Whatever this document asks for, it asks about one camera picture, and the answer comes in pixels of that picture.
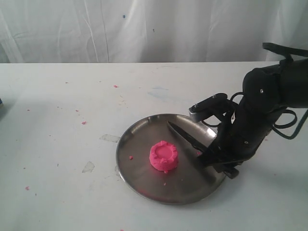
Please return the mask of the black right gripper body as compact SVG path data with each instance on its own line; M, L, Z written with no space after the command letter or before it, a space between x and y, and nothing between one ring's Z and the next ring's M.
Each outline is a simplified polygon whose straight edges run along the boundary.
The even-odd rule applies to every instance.
M216 137L216 157L222 164L250 159L277 121L276 109L262 112L245 96L238 104L233 102L231 109Z

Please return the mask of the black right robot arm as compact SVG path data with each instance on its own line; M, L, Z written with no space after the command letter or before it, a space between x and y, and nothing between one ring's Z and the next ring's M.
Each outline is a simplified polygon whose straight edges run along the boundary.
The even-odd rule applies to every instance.
M203 110L199 121L211 116L220 121L216 138L198 159L229 178L238 175L236 166L249 160L270 132L281 135L283 129L295 126L292 135L284 136L288 140L300 132L307 115L284 125L278 125L277 120L308 106L307 59L253 69L244 77L240 95L239 103L218 93L194 106L195 111Z

